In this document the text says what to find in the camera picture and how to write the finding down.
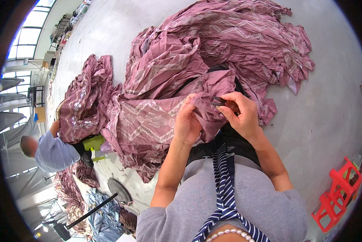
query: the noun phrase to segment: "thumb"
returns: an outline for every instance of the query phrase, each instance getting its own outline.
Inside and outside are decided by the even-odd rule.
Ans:
[[[217,110],[221,112],[230,123],[235,122],[238,117],[236,117],[235,113],[227,106],[216,106]]]

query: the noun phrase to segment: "red plastic chair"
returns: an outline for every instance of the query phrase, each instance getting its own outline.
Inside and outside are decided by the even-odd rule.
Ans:
[[[329,191],[328,197],[336,203],[336,205],[342,209],[348,205],[350,199],[357,193],[358,189],[360,188],[362,182],[361,173],[357,170],[357,168],[353,165],[353,163],[345,157],[346,164],[337,172],[336,170],[332,169],[329,172],[329,176],[333,178],[332,187]],[[352,169],[358,175],[358,179],[355,184],[352,186],[349,183],[349,175]]]
[[[315,214],[314,213],[311,214],[311,216],[314,218],[314,220],[316,221],[316,223],[318,224],[318,226],[324,233],[328,232],[331,228],[333,228],[334,225],[336,225],[338,223],[338,221],[341,219],[343,214],[346,212],[346,208],[344,208],[344,209],[341,209],[338,213],[336,213],[334,211],[334,206],[336,204],[335,204],[335,202],[333,202],[333,200],[331,200],[327,196],[327,194],[328,193],[325,192],[324,194],[322,194],[319,197],[319,201],[321,202],[321,207]],[[323,227],[320,220],[323,217],[325,217],[326,215],[329,216],[330,222],[325,227]]]

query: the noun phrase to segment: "right hand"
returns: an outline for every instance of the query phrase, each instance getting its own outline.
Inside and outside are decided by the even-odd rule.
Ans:
[[[217,106],[216,108],[228,119],[232,128],[252,144],[261,132],[256,103],[239,92],[224,94],[221,98],[234,101],[239,106],[240,114],[238,116],[227,106]]]

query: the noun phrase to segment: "black metal bar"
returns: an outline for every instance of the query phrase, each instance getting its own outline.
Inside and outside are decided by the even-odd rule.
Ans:
[[[77,225],[78,223],[80,223],[81,221],[83,221],[84,219],[86,219],[88,216],[90,216],[91,214],[93,214],[94,212],[96,212],[99,208],[103,207],[106,203],[108,203],[109,201],[113,200],[114,197],[118,196],[118,193],[115,193],[114,195],[112,195],[111,197],[109,197],[106,201],[102,202],[101,204],[99,204],[96,208],[94,208],[93,210],[89,211],[88,213],[86,213],[85,215],[83,215],[81,218],[79,218],[78,220],[76,220],[75,222],[71,223],[70,225],[67,226],[67,230],[69,230],[70,228],[72,228],[73,226]]]

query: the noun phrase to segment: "hand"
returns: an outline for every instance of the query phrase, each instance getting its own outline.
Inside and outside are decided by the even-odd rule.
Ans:
[[[232,128],[252,144],[261,132],[256,104],[239,92],[224,94],[221,98],[234,101],[239,106],[240,114],[238,116],[227,106],[217,106],[216,108],[228,119]]]
[[[174,127],[173,140],[188,145],[192,145],[195,142],[202,128],[196,114],[193,112],[196,106],[189,103],[195,95],[195,93],[192,93],[186,97],[177,114]]]

